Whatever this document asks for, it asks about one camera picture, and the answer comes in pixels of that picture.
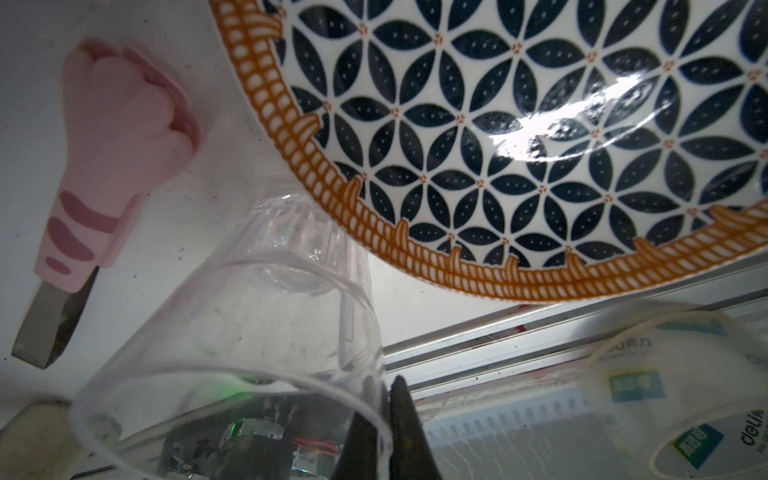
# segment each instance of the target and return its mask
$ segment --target clear plastic cup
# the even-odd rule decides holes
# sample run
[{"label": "clear plastic cup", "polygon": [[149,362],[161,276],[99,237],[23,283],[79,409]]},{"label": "clear plastic cup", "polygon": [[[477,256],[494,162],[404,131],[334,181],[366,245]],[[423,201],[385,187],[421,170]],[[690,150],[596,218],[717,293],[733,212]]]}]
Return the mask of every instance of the clear plastic cup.
[{"label": "clear plastic cup", "polygon": [[308,196],[267,200],[80,392],[73,428],[147,478],[330,478],[359,413],[382,470],[369,285],[367,252]]}]

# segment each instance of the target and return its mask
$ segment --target plate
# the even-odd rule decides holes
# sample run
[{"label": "plate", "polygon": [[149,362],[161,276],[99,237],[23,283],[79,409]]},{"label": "plate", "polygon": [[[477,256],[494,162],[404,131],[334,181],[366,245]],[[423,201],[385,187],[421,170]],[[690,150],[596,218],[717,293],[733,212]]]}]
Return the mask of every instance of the plate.
[{"label": "plate", "polygon": [[768,239],[768,2],[211,1],[306,189],[393,266],[551,302]]}]

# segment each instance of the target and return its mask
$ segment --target green label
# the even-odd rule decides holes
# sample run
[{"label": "green label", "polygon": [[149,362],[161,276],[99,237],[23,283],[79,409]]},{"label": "green label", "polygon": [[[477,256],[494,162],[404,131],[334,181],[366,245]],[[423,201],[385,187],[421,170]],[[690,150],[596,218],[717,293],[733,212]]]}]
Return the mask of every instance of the green label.
[{"label": "green label", "polygon": [[683,330],[686,332],[709,333],[710,335],[728,336],[725,327],[717,319],[674,320],[657,326],[659,330]]},{"label": "green label", "polygon": [[705,423],[680,435],[672,446],[698,470],[722,439],[722,433]]},{"label": "green label", "polygon": [[622,373],[608,377],[614,403],[666,399],[658,370]]}]

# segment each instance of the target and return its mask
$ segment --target white table surface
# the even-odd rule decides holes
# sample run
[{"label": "white table surface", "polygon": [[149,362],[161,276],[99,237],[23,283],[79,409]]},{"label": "white table surface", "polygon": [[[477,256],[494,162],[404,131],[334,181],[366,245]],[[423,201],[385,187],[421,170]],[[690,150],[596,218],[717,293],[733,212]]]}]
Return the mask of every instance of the white table surface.
[{"label": "white table surface", "polygon": [[[204,0],[4,2],[0,76],[0,426],[39,398],[71,398],[256,203],[290,181],[251,116]],[[45,371],[11,357],[40,283],[32,273],[65,168],[60,68],[84,36],[140,45],[190,92],[207,131],[187,171],[151,192],[116,264],[102,270],[78,328]],[[509,307],[453,293],[370,260],[384,345]]]}]

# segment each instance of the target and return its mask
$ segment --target metal blade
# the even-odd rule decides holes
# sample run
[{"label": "metal blade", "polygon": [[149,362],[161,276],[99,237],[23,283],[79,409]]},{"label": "metal blade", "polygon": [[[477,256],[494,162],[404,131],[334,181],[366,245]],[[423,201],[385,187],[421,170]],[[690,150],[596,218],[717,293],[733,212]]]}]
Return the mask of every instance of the metal blade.
[{"label": "metal blade", "polygon": [[12,355],[39,369],[47,369],[69,343],[97,272],[98,267],[76,293],[67,293],[43,282],[18,331]]}]

